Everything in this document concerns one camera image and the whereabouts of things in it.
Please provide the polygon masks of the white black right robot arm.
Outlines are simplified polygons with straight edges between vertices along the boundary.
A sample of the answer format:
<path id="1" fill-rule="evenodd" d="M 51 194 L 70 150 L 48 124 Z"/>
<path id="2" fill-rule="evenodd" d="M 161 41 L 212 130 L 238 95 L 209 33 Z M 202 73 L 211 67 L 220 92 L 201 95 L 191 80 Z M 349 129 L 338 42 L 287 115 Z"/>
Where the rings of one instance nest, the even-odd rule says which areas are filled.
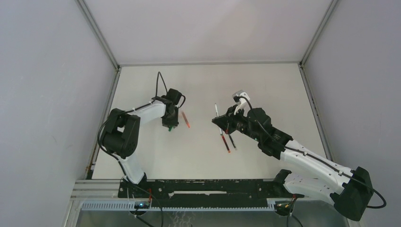
<path id="1" fill-rule="evenodd" d="M 281 170 L 273 184 L 276 195 L 285 197 L 290 193 L 324 201 L 353 221 L 360 221 L 370 207 L 374 189 L 366 169 L 342 166 L 310 151 L 272 126 L 271 118 L 263 109 L 254 108 L 245 114 L 242 108 L 234 105 L 212 121 L 226 134 L 237 131 L 256 141 L 265 155 L 310 174 L 304 177 L 291 170 Z"/>

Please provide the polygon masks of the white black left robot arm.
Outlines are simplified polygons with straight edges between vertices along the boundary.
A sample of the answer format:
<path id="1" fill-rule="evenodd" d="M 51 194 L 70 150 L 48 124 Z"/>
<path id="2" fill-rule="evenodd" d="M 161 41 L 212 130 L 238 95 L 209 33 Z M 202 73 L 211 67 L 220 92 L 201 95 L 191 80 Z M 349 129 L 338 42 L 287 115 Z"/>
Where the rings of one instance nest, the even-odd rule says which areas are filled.
<path id="1" fill-rule="evenodd" d="M 213 151 L 230 152 L 226 134 L 184 110 L 185 100 L 180 91 L 167 88 L 138 107 L 112 109 L 102 123 L 97 144 L 117 161 L 136 197 L 148 191 L 145 178 L 161 178 L 162 170 L 178 176 L 179 164 L 192 169 L 196 158 L 204 161 Z"/>

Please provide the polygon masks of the orange pen with cap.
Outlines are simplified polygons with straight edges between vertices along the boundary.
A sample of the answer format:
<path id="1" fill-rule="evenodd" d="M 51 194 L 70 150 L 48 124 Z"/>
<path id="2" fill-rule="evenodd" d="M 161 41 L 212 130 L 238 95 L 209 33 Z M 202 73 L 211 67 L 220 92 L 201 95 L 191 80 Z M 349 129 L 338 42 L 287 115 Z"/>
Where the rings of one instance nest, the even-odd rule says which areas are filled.
<path id="1" fill-rule="evenodd" d="M 185 121 L 185 124 L 187 125 L 188 128 L 190 128 L 190 124 L 189 124 L 189 121 L 187 119 L 187 116 L 186 116 L 185 112 L 181 111 L 181 113 L 182 113 L 183 119 Z"/>

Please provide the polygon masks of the black pen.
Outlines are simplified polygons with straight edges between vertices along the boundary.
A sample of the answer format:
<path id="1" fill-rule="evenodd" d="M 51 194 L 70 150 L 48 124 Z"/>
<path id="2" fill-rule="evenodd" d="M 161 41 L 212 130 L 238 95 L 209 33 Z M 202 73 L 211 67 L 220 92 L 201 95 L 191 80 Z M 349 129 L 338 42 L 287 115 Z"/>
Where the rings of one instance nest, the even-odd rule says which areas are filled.
<path id="1" fill-rule="evenodd" d="M 231 144 L 232 144 L 233 148 L 234 148 L 235 150 L 237 150 L 237 146 L 236 146 L 236 144 L 235 144 L 235 142 L 234 142 L 234 140 L 233 140 L 231 134 L 228 134 L 228 137 L 229 137 L 229 139 L 230 139 L 230 141 L 231 141 Z"/>

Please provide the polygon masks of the red pen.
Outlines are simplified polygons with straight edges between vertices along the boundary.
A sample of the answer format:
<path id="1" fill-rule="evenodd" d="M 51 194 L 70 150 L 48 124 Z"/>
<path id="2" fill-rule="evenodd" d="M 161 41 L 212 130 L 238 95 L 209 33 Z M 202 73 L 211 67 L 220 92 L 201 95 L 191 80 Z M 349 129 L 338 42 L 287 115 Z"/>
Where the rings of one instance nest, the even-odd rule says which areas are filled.
<path id="1" fill-rule="evenodd" d="M 220 136 L 221 136 L 221 138 L 222 138 L 222 140 L 223 140 L 223 142 L 224 142 L 224 145 L 225 145 L 225 147 L 226 147 L 226 149 L 227 149 L 227 152 L 228 152 L 228 153 L 231 153 L 231 150 L 230 150 L 230 148 L 229 148 L 229 146 L 228 146 L 228 143 L 227 143 L 227 141 L 226 141 L 226 139 L 225 139 L 224 134 L 222 133 Z"/>

